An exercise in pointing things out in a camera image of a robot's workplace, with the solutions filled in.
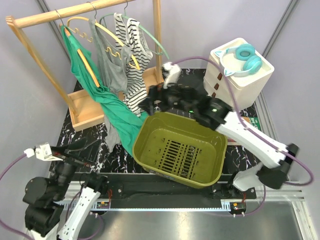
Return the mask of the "green tank top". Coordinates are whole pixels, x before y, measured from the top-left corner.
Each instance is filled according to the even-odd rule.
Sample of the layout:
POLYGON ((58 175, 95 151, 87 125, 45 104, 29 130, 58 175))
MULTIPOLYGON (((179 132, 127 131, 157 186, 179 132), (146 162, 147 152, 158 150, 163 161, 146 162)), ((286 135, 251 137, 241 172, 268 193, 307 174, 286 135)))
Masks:
POLYGON ((141 116, 135 115, 124 102, 112 93, 108 87, 103 85, 99 70, 91 58, 91 52, 86 50, 72 33, 68 35, 66 31, 70 32, 71 29, 65 25, 61 25, 60 32, 71 62, 70 71, 74 74, 82 88, 89 93, 90 97, 100 104, 103 113, 117 130, 123 148, 132 156, 134 143, 148 114, 143 112, 141 116), (78 50, 81 50, 86 58, 100 87, 95 85, 78 54, 78 50))

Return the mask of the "grey tank top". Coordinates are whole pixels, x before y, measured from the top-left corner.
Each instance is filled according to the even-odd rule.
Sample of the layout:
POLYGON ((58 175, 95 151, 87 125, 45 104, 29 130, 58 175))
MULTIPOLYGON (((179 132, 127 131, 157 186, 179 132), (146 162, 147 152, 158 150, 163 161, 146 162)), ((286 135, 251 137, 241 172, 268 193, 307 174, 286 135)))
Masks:
MULTIPOLYGON (((97 67, 102 83, 118 97, 117 93, 127 91, 126 67, 131 59, 132 52, 127 45, 117 48, 111 44, 104 36, 104 31, 96 25, 95 21, 90 20, 89 27, 97 53, 97 67)), ((104 122, 107 129, 105 143, 111 153, 115 145, 121 144, 121 140, 117 130, 105 114, 104 122)))

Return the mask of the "black white striped tank top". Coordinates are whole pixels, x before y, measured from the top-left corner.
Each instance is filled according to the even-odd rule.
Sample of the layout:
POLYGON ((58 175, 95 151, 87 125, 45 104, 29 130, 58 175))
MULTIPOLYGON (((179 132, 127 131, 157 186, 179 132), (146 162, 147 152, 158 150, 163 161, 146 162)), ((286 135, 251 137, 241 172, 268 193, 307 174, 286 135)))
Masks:
POLYGON ((153 58, 153 53, 149 50, 143 31, 140 29, 140 22, 129 18, 123 19, 122 14, 114 13, 115 35, 126 44, 134 57, 140 69, 131 66, 126 68, 127 93, 124 94, 123 102, 138 117, 144 112, 139 103, 147 96, 147 89, 143 80, 143 73, 149 62, 153 58))

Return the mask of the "orange hanger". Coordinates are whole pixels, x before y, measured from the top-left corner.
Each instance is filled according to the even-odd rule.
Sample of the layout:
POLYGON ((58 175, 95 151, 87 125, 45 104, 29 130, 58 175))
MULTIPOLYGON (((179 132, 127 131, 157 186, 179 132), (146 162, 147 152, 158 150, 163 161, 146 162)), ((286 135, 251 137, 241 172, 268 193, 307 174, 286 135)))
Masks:
POLYGON ((100 82, 92 66, 91 53, 87 51, 71 29, 62 23, 59 24, 60 33, 71 62, 71 72, 84 89, 99 88, 100 82))

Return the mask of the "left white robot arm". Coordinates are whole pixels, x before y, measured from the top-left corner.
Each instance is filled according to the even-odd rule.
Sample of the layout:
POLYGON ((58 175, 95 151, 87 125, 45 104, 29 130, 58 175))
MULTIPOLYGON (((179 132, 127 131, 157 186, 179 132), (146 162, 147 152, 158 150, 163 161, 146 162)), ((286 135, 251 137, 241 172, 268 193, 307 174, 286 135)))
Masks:
POLYGON ((108 179, 91 172, 84 179, 78 193, 78 201, 60 226, 65 199, 77 168, 88 167, 91 162, 80 155, 87 149, 83 139, 63 146, 43 143, 25 150, 27 157, 35 156, 43 162, 56 162, 50 177, 34 177, 25 186, 23 202, 25 227, 32 240, 76 240, 92 206, 98 198, 108 193, 108 179))

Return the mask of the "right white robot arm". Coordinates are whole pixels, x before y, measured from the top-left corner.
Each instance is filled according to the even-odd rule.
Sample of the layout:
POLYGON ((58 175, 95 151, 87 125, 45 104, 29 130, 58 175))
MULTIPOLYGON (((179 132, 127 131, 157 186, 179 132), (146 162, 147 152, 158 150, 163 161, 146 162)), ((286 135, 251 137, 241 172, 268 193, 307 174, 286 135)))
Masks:
POLYGON ((192 87, 158 84, 151 86, 147 97, 139 103, 149 115, 154 114, 155 105, 162 112, 175 108, 192 113, 197 123, 240 143, 259 159, 260 163, 255 167, 233 175, 227 185, 230 197, 239 198, 248 189, 261 185, 279 190, 287 181, 293 162, 290 157, 297 155, 298 146, 293 143, 285 145, 265 135, 221 99, 192 87))

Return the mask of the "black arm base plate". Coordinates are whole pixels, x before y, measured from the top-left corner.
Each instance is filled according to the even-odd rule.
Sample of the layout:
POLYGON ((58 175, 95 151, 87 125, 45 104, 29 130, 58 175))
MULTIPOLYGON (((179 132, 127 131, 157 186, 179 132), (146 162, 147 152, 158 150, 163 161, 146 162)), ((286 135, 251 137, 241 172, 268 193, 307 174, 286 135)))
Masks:
POLYGON ((150 173, 101 173, 112 191, 112 210, 204 210, 223 209, 217 192, 228 183, 230 174, 214 185, 193 188, 150 173))

